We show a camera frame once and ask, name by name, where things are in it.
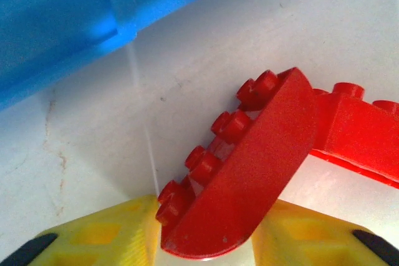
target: red plastic toy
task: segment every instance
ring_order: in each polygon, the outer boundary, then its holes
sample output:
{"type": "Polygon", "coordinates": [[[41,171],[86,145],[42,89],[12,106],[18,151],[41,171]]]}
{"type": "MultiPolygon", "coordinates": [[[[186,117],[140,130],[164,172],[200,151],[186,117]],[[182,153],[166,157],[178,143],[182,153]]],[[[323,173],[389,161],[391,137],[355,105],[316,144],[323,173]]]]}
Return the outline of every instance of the red plastic toy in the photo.
{"type": "Polygon", "coordinates": [[[318,129],[312,154],[399,188],[399,103],[362,101],[364,89],[337,83],[315,90],[318,129]]]}
{"type": "Polygon", "coordinates": [[[249,79],[237,97],[213,142],[187,158],[189,174],[158,198],[161,247],[173,255],[210,259],[244,243],[312,149],[315,97],[299,69],[249,79]]]}

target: plastic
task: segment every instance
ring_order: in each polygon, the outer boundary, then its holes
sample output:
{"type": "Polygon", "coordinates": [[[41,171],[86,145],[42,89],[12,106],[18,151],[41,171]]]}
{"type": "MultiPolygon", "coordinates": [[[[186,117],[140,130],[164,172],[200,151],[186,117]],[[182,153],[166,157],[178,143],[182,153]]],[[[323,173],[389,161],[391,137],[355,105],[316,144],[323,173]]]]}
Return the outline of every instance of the plastic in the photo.
{"type": "Polygon", "coordinates": [[[365,90],[337,83],[315,90],[318,129],[314,156],[399,188],[399,104],[362,100],[365,90]]]}
{"type": "MultiPolygon", "coordinates": [[[[256,265],[387,266],[355,237],[356,232],[371,233],[356,224],[277,201],[252,235],[256,265]]],[[[399,259],[397,250],[386,241],[382,252],[399,259]]]]}
{"type": "Polygon", "coordinates": [[[27,266],[40,255],[43,250],[48,248],[56,238],[58,238],[57,234],[49,233],[31,239],[0,262],[0,266],[27,266]]]}
{"type": "Polygon", "coordinates": [[[161,248],[178,257],[211,259],[244,243],[313,146],[314,94],[299,69],[267,71],[237,97],[239,109],[212,125],[208,148],[187,158],[188,175],[158,197],[161,248]]]}
{"type": "Polygon", "coordinates": [[[46,230],[53,243],[29,266],[152,266],[158,241],[158,203],[145,196],[46,230]]]}
{"type": "Polygon", "coordinates": [[[194,0],[0,0],[0,110],[194,0]]]}

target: white surface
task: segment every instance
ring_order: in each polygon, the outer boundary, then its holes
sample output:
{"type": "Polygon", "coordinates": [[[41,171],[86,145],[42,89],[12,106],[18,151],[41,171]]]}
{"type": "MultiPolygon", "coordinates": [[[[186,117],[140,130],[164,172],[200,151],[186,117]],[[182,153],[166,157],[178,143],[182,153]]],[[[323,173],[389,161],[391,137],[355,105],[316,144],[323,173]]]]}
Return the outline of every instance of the white surface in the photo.
{"type": "MultiPolygon", "coordinates": [[[[367,101],[399,101],[398,21],[398,0],[201,0],[139,34],[135,79],[121,49],[1,112],[0,259],[46,228],[154,193],[151,151],[160,188],[181,178],[238,87],[265,69],[296,65],[315,87],[349,81],[367,101]]],[[[281,198],[399,247],[397,189],[309,157],[281,198]]],[[[208,263],[253,265],[250,243],[239,250],[208,263]]],[[[178,264],[160,253],[157,265],[178,264]]]]}

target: red stud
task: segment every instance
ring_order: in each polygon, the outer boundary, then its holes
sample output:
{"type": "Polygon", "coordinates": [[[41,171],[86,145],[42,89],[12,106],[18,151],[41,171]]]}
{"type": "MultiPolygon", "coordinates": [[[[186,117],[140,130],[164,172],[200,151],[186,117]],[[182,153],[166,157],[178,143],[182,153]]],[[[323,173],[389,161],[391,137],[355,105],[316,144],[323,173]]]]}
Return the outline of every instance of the red stud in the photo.
{"type": "Polygon", "coordinates": [[[245,110],[260,110],[271,97],[271,92],[279,83],[276,74],[270,70],[262,73],[256,80],[249,79],[237,92],[237,99],[245,110]]]}
{"type": "Polygon", "coordinates": [[[270,70],[263,72],[255,81],[254,93],[261,100],[268,100],[271,96],[271,91],[274,90],[279,83],[277,75],[270,70]]]}
{"type": "Polygon", "coordinates": [[[236,97],[241,101],[243,105],[253,106],[256,104],[256,98],[252,94],[253,87],[255,86],[255,80],[252,78],[248,79],[243,86],[238,90],[236,97]]]}
{"type": "Polygon", "coordinates": [[[193,169],[204,153],[205,149],[202,146],[195,147],[195,149],[188,155],[185,161],[185,166],[190,170],[193,169]]]}
{"type": "Polygon", "coordinates": [[[399,116],[399,103],[387,100],[374,101],[373,105],[399,116]]]}
{"type": "Polygon", "coordinates": [[[251,123],[252,120],[241,110],[236,110],[232,114],[224,112],[213,123],[211,130],[231,145],[241,140],[251,123]]]}
{"type": "Polygon", "coordinates": [[[364,88],[354,84],[354,83],[348,83],[348,82],[339,82],[334,85],[334,88],[332,90],[333,93],[345,93],[347,95],[350,95],[353,98],[357,99],[363,99],[364,96],[364,88]]]}
{"type": "Polygon", "coordinates": [[[176,223],[190,205],[190,201],[185,194],[174,193],[161,205],[155,218],[162,226],[176,223]]]}
{"type": "Polygon", "coordinates": [[[179,183],[176,181],[170,181],[163,189],[160,195],[158,196],[158,202],[160,204],[163,204],[168,200],[170,196],[172,196],[175,193],[183,193],[184,192],[184,187],[181,186],[179,183]]]}
{"type": "Polygon", "coordinates": [[[197,164],[191,168],[190,178],[205,187],[221,165],[222,161],[215,155],[203,152],[202,157],[197,160],[197,164]]]}

